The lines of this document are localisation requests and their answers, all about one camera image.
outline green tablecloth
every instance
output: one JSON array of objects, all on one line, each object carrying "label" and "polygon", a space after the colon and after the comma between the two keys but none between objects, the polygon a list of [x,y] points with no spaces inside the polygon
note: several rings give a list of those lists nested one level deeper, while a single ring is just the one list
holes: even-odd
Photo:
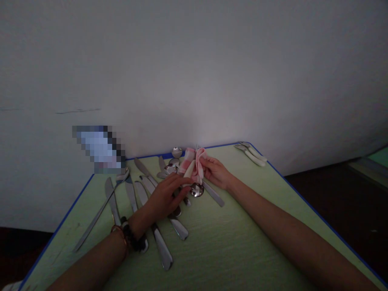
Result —
[{"label": "green tablecloth", "polygon": [[[269,164],[264,168],[258,167],[232,145],[209,148],[207,152],[222,161],[232,174],[252,189],[307,224],[380,289],[385,289],[378,278]],[[159,171],[158,158],[143,158],[142,162],[156,177]],[[133,160],[127,163],[131,167],[132,179],[138,180],[141,173]],[[105,200],[104,183],[107,177],[94,175],[91,178],[27,277],[22,290],[45,290],[110,232],[113,221],[107,206],[84,245],[78,253],[72,253]],[[314,289],[240,205],[227,192],[213,187],[225,201],[223,208],[207,192],[199,198],[190,197],[191,207],[182,203],[179,220],[190,233],[186,241],[178,238],[169,220],[158,222],[174,259],[169,271],[163,270],[152,232],[148,230],[148,251],[145,254],[132,253],[110,278],[105,289]],[[120,215],[129,217],[132,209],[123,185],[116,190],[116,199]]]}]

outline napkin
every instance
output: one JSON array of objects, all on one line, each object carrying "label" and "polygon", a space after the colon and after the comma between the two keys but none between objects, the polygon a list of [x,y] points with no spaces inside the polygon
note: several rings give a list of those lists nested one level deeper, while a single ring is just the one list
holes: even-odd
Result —
[{"label": "napkin", "polygon": [[202,185],[202,179],[203,179],[203,167],[201,162],[199,161],[200,158],[207,158],[207,153],[204,148],[200,148],[197,153],[195,153],[195,150],[192,148],[187,148],[185,153],[185,159],[181,163],[179,167],[179,172],[181,174],[185,174],[186,170],[190,166],[191,162],[195,159],[195,166],[193,169],[193,172],[191,174],[191,178],[194,180],[194,182]]}]

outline silverware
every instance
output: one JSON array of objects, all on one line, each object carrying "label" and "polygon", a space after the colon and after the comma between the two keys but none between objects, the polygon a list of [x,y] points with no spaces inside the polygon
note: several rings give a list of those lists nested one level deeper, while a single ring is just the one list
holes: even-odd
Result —
[{"label": "silverware", "polygon": [[[131,202],[133,213],[135,213],[137,211],[137,203],[136,203],[136,197],[135,197],[135,188],[132,183],[131,175],[129,175],[128,178],[125,180],[125,190],[127,192],[129,202]],[[141,253],[145,253],[148,250],[148,240],[147,240],[146,234],[144,234],[144,236],[145,236],[145,240],[144,240],[145,247],[140,251]]]},{"label": "silverware", "polygon": [[219,206],[223,207],[225,205],[225,202],[222,200],[222,198],[208,183],[202,180],[202,185],[209,192],[210,196],[214,199],[214,201],[218,203]]},{"label": "silverware", "polygon": [[180,158],[182,156],[182,149],[181,148],[173,148],[172,155],[174,158]]},{"label": "silverware", "polygon": [[169,161],[169,164],[173,164],[174,166],[176,166],[177,168],[179,168],[179,164],[180,164],[180,160],[177,159],[177,158],[173,158]]},{"label": "silverware", "polygon": [[198,183],[194,183],[191,185],[190,194],[194,197],[202,196],[203,194],[203,186]]},{"label": "silverware", "polygon": [[147,170],[143,163],[140,162],[138,158],[135,158],[135,165],[144,175],[146,175],[150,179],[151,183],[155,187],[158,186],[158,182],[155,181],[155,179],[151,176],[151,173]]},{"label": "silverware", "polygon": [[84,243],[84,241],[88,237],[89,233],[92,231],[94,225],[96,224],[97,220],[99,219],[99,217],[100,217],[102,211],[104,210],[105,206],[107,205],[109,199],[112,197],[112,195],[113,195],[114,191],[116,190],[117,186],[119,186],[128,177],[128,175],[129,175],[129,168],[126,168],[125,169],[125,174],[122,177],[123,180],[118,182],[116,184],[116,186],[113,188],[113,191],[111,192],[111,194],[109,196],[107,196],[104,204],[101,206],[100,210],[97,212],[96,216],[93,218],[92,222],[89,224],[88,228],[85,230],[84,234],[82,235],[82,237],[80,238],[80,240],[78,241],[76,246],[74,247],[74,249],[73,249],[74,253],[80,249],[80,247],[82,246],[82,244]]},{"label": "silverware", "polygon": [[234,145],[235,148],[238,148],[239,150],[242,150],[248,158],[251,159],[252,162],[254,162],[256,165],[260,166],[260,167],[265,167],[265,162],[263,162],[262,160],[259,160],[258,158],[256,158],[253,154],[251,154],[251,152],[248,150],[247,147],[243,146],[242,144],[236,144]]},{"label": "silverware", "polygon": [[262,156],[261,154],[259,154],[254,148],[253,146],[250,144],[250,143],[247,143],[245,141],[239,141],[239,143],[241,143],[243,146],[245,146],[250,152],[251,154],[253,154],[256,158],[258,158],[259,160],[262,160],[263,162],[266,162],[267,161],[267,158]]},{"label": "silverware", "polygon": [[[108,197],[113,191],[112,179],[109,177],[105,181],[105,195]],[[112,211],[114,224],[121,226],[120,214],[118,213],[116,195],[113,193],[112,197],[109,199],[110,210]]]},{"label": "silverware", "polygon": [[[140,202],[144,206],[147,203],[148,196],[145,192],[143,185],[140,182],[135,182],[135,187],[137,190],[137,194],[139,195]],[[158,247],[160,259],[162,261],[163,269],[166,271],[170,269],[171,265],[173,264],[173,257],[170,254],[169,249],[167,248],[166,243],[163,240],[162,235],[160,234],[160,230],[156,223],[151,225],[152,232],[154,233],[154,238],[156,242],[156,246]]]},{"label": "silverware", "polygon": [[[162,156],[159,156],[159,168],[160,168],[160,174],[158,173],[156,176],[158,178],[161,178],[161,179],[165,179],[171,173],[177,173],[178,172],[178,168],[176,166],[174,166],[173,164],[166,165],[164,163],[164,159],[163,159]],[[189,198],[185,197],[183,199],[183,202],[186,204],[187,207],[191,206]],[[177,209],[174,210],[174,214],[175,214],[176,217],[180,216],[182,214],[181,208],[177,207]]]},{"label": "silverware", "polygon": [[[151,181],[147,177],[140,176],[140,179],[143,182],[143,185],[146,187],[146,189],[152,195],[152,193],[155,190],[154,185],[152,185]],[[187,229],[179,222],[179,220],[177,220],[177,218],[173,214],[170,214],[168,216],[168,219],[170,220],[171,224],[173,225],[179,238],[181,240],[185,240],[189,236],[189,232],[187,231]]]}]

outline blue table edge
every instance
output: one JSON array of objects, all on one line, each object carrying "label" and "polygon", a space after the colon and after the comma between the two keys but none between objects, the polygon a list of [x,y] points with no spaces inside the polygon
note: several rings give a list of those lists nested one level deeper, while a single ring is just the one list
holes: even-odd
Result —
[{"label": "blue table edge", "polygon": [[[209,149],[209,148],[219,148],[219,147],[222,147],[222,146],[231,146],[231,145],[235,145],[235,144],[238,144],[238,143],[227,143],[227,144],[223,144],[223,145],[213,145],[213,146],[209,146],[209,147],[205,147],[205,149]],[[257,148],[249,142],[249,144],[251,146],[253,146],[253,148],[255,150],[257,150]],[[143,157],[139,157],[139,158],[149,158],[149,157],[153,157],[153,156],[156,156],[156,157],[159,157],[159,156],[162,156],[163,159],[168,159],[168,158],[173,158],[173,155],[171,153],[168,153],[168,154],[156,154],[156,155],[150,155],[150,156],[143,156]],[[376,276],[377,279],[380,280],[380,282],[386,287],[388,288],[388,284],[387,282],[385,282],[383,280],[383,278],[381,278],[369,265],[367,262],[364,261],[364,259],[336,232],[336,230],[334,228],[331,227],[331,225],[314,209],[314,207],[312,207],[310,205],[310,203],[283,177],[282,174],[279,173],[278,170],[276,170],[276,168],[269,162],[267,161],[267,163],[283,178],[283,180],[286,181],[286,183],[299,195],[300,198],[302,198],[302,200],[315,212],[315,214],[317,214],[319,216],[319,218],[322,219],[322,221],[332,230],[332,232],[334,232],[336,234],[336,236],[338,236],[338,238],[355,254],[355,256],[373,273],[373,275]],[[53,238],[55,237],[55,235],[57,234],[57,232],[59,231],[59,229],[61,228],[62,224],[64,223],[64,221],[66,220],[67,216],[69,215],[69,213],[72,211],[74,205],[77,203],[78,199],[81,197],[82,193],[85,191],[86,187],[89,185],[89,182],[92,180],[94,174],[92,174],[89,178],[89,180],[87,181],[87,183],[85,184],[85,186],[83,187],[83,189],[81,190],[80,194],[78,195],[77,199],[74,201],[73,205],[70,207],[69,211],[66,213],[65,217],[62,219],[61,223],[58,225],[57,229],[55,230],[54,234],[51,236],[50,240],[48,241],[47,245],[44,247],[43,251],[40,253],[39,257],[37,258],[37,260],[35,261],[34,265],[32,266],[32,268],[29,270],[27,276],[23,279],[23,282],[22,284],[20,285],[19,287],[19,291],[23,288],[24,284],[27,282],[28,278],[30,277],[30,275],[32,274],[32,272],[34,271],[36,265],[39,263],[41,257],[44,255],[44,253],[46,252],[47,248],[49,247],[49,245],[51,244],[51,241],[53,240]]]}]

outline floor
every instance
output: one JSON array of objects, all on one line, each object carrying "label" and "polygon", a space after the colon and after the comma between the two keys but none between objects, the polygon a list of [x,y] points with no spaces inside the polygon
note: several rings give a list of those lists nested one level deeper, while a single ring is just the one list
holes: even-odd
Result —
[{"label": "floor", "polygon": [[[286,179],[387,282],[387,189],[347,163],[290,175]],[[0,290],[26,276],[51,235],[0,228]]]}]

